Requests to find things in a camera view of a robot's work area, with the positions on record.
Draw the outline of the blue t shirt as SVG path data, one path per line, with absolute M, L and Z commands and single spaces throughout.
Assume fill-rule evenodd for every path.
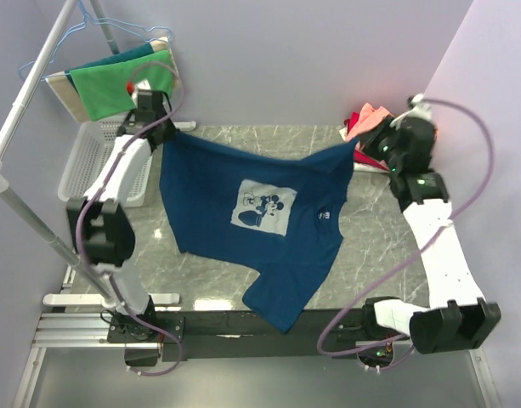
M 287 332 L 338 254 L 353 172 L 351 143 L 283 160 L 180 132 L 163 146 L 159 188 L 178 249 L 256 270 L 242 301 Z

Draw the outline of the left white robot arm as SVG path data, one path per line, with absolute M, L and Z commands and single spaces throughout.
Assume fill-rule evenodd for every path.
M 130 264 L 136 239 L 124 205 L 144 164 L 176 134 L 171 113 L 166 92 L 138 89 L 136 106 L 118 128 L 99 176 L 66 204 L 74 246 L 109 291 L 114 325 L 127 328 L 140 342 L 157 334 L 158 321 L 151 295 Z

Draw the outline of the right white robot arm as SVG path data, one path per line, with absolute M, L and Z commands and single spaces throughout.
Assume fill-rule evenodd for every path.
M 426 308 L 395 297 L 367 300 L 362 332 L 379 339 L 392 329 L 409 337 L 421 354 L 479 348 L 501 320 L 501 310 L 486 301 L 468 268 L 450 195 L 430 166 L 435 126 L 419 117 L 395 125 L 387 117 L 358 138 L 361 151 L 388 166 L 391 191 L 422 251 L 429 290 Z

